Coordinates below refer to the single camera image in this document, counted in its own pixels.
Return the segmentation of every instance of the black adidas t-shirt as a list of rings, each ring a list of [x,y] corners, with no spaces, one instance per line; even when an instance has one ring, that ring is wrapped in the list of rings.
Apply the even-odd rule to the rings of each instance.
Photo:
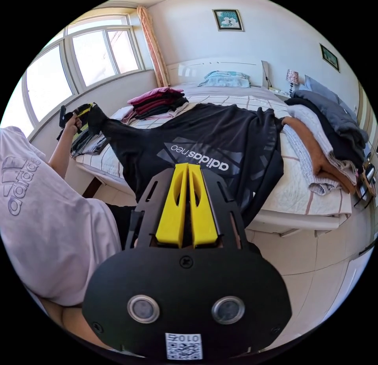
[[[247,226],[284,173],[282,126],[273,109],[197,104],[160,127],[137,129],[96,107],[88,126],[109,140],[137,202],[151,178],[167,167],[199,164],[222,176]]]

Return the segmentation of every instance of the gray folded clothing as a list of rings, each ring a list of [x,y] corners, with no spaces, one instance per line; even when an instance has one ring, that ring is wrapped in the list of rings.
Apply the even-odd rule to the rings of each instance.
[[[287,140],[298,156],[300,167],[309,190],[324,196],[335,189],[341,188],[340,183],[337,181],[314,175],[310,154],[293,128],[289,125],[284,125],[282,132],[286,135]]]
[[[327,118],[333,130],[340,137],[346,138],[353,149],[363,156],[369,136],[340,105],[312,91],[296,90],[291,93],[291,97],[300,97],[311,101]]]
[[[108,140],[102,135],[91,135],[88,129],[83,131],[72,143],[71,157],[74,159],[79,155],[98,155],[108,144]]]

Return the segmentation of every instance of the bed frame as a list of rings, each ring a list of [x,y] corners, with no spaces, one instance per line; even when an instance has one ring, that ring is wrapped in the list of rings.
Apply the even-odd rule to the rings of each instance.
[[[180,62],[167,66],[171,85],[179,85],[188,82],[200,82],[211,71],[236,71],[250,76],[251,84],[268,88],[269,65],[259,59],[243,58],[206,58]],[[93,169],[87,169],[80,163],[76,165],[85,172],[93,174],[104,185],[112,186],[129,195],[133,195],[125,180],[104,175]],[[337,229],[347,217],[342,214],[338,217],[321,215],[288,214],[274,211],[260,210],[247,229],[279,234],[287,237],[301,230],[314,230],[315,234]]]
[[[167,66],[171,85],[201,82],[212,71],[236,71],[249,75],[256,87],[268,88],[269,64],[259,59],[243,58],[203,58],[180,62]]]

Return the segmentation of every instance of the tiled floor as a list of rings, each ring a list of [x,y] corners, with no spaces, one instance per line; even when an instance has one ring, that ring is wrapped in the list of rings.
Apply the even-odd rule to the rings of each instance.
[[[113,205],[135,205],[133,196],[104,185],[95,198]],[[291,320],[268,348],[291,341],[322,321],[340,290],[349,260],[370,242],[370,220],[370,210],[358,206],[337,230],[318,237],[314,231],[285,238],[246,231],[248,240],[283,276],[292,305]]]

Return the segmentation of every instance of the qr code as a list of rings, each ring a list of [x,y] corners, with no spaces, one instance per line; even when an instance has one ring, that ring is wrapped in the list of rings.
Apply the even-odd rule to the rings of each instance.
[[[202,360],[200,334],[165,334],[168,360]]]

